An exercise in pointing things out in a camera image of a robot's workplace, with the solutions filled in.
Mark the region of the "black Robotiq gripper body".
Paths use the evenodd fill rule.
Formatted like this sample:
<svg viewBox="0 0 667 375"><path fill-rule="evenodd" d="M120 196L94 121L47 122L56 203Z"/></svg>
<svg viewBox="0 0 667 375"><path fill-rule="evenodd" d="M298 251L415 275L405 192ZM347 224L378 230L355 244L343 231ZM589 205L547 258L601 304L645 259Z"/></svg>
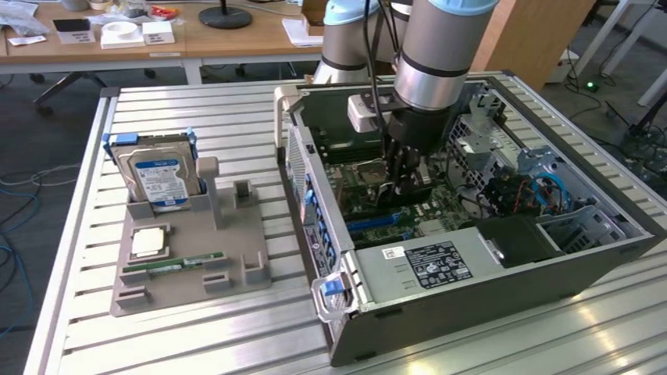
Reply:
<svg viewBox="0 0 667 375"><path fill-rule="evenodd" d="M385 154L397 155L409 150L418 156L430 154L441 144L451 110L423 111L414 108L391 112L385 136Z"/></svg>

